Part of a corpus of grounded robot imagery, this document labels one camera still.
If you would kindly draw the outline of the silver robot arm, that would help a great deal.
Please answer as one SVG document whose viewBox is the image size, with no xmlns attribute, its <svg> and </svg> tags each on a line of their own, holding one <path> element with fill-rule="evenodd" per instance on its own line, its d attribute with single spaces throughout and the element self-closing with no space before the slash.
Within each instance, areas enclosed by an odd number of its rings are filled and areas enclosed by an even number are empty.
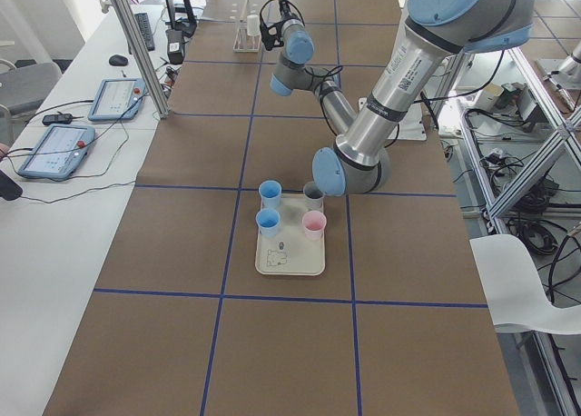
<svg viewBox="0 0 581 416">
<path fill-rule="evenodd" d="M 313 93 L 336 134 L 319 149 L 312 177 L 327 196 L 369 193 L 389 178 L 387 140 L 442 61 L 459 53 L 507 50 L 527 42 L 535 0 L 407 0 L 404 35 L 359 112 L 350 106 L 332 71 L 309 66 L 314 44 L 302 15 L 289 0 L 272 25 L 260 23 L 268 51 L 281 53 L 271 90 L 288 96 Z"/>
</svg>

